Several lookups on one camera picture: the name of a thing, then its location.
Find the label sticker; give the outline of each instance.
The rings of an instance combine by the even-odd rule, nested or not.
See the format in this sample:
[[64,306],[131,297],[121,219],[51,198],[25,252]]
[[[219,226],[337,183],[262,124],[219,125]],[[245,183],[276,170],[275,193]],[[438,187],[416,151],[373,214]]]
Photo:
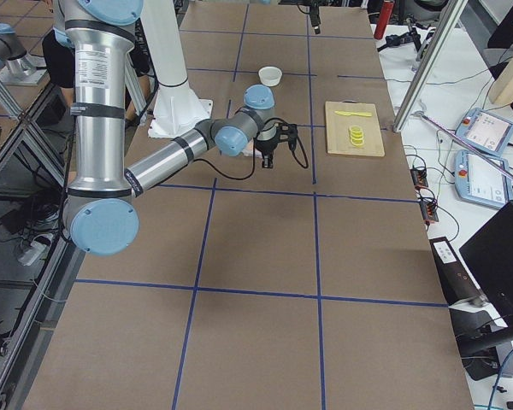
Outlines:
[[109,51],[76,51],[76,86],[109,88]]

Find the monitor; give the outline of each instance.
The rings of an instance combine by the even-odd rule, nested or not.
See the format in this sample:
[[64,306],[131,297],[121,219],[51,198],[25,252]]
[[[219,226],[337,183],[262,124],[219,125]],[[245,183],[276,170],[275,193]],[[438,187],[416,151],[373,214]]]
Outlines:
[[488,327],[481,335],[458,340],[462,356],[513,341],[513,201],[507,202],[461,248],[460,254],[486,298],[508,327]]

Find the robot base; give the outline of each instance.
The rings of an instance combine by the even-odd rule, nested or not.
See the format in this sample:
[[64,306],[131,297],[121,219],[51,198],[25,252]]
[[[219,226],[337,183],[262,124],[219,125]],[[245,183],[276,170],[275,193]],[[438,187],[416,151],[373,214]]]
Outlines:
[[[45,60],[43,57],[26,55],[25,58],[34,67],[45,67]],[[0,81],[2,81],[2,84],[4,85],[23,85],[29,87],[36,87],[42,82],[42,79],[46,74],[47,70],[37,69],[34,73],[19,78],[15,77],[9,71],[8,67],[4,67],[2,70],[0,70]]]
[[[154,120],[152,120],[148,130],[148,135],[151,138],[176,138],[190,131],[199,121],[210,118],[213,109],[212,100],[200,100],[197,98],[192,100],[189,109],[178,109],[179,113],[175,113],[175,106],[173,104],[171,104],[169,109],[160,109],[159,102],[158,96],[156,106],[154,107]],[[166,111],[167,115],[160,115],[162,111]]]

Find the black band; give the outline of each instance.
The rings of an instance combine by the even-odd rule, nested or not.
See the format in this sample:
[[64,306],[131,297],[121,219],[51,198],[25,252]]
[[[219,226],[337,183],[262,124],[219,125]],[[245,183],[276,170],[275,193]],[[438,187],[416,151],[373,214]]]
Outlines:
[[180,147],[185,151],[186,158],[187,158],[189,164],[192,161],[194,161],[194,151],[192,151],[192,148],[190,148],[190,145],[188,145],[188,143],[182,137],[175,138],[173,140],[173,142],[180,145]]
[[163,85],[164,87],[168,87],[168,88],[175,88],[175,87],[180,87],[181,85],[183,85],[186,81],[188,81],[188,77],[186,77],[186,79],[182,82],[182,83],[179,83],[177,85],[167,85],[167,84],[164,84],[160,81],[158,81],[158,83],[160,83],[160,85]]
[[135,196],[142,195],[144,189],[139,183],[137,177],[135,177],[135,175],[127,168],[124,170],[123,174],[126,177],[127,182],[132,186],[133,191],[135,192]]
[[258,128],[259,131],[264,129],[264,124],[265,124],[264,121],[262,120],[262,118],[260,118],[260,115],[258,115],[257,112],[253,108],[244,106],[244,107],[241,107],[237,112],[245,113],[245,114],[249,115],[252,118],[252,120],[255,121],[256,127]]
[[69,20],[65,23],[65,32],[69,28],[91,28],[100,32],[110,32],[116,36],[126,38],[127,40],[135,43],[136,38],[130,32],[126,32],[117,26],[111,26],[110,24],[103,23],[101,21],[93,20]]
[[102,104],[75,102],[70,108],[70,114],[81,117],[106,117],[123,120],[126,117],[126,110],[124,108],[110,107]]
[[67,192],[72,196],[79,196],[80,198],[122,198],[124,196],[131,196],[131,190],[76,190],[75,188],[68,188]]
[[10,58],[8,59],[8,61],[9,61],[9,62],[13,62],[13,61],[17,60],[18,58],[24,57],[24,56],[26,56],[26,55],[27,55],[27,51],[25,50],[25,51],[23,51],[22,53],[20,53],[18,56],[10,57]]

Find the red bottle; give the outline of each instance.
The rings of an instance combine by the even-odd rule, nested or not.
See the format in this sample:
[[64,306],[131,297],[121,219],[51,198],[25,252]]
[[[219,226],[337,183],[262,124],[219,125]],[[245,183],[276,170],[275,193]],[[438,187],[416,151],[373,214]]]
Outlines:
[[384,31],[386,30],[387,23],[392,16],[393,5],[395,2],[393,0],[384,0],[382,4],[382,9],[380,10],[380,17],[378,19],[378,24],[376,25],[376,29],[374,30],[374,38],[377,40],[382,40],[384,37]]

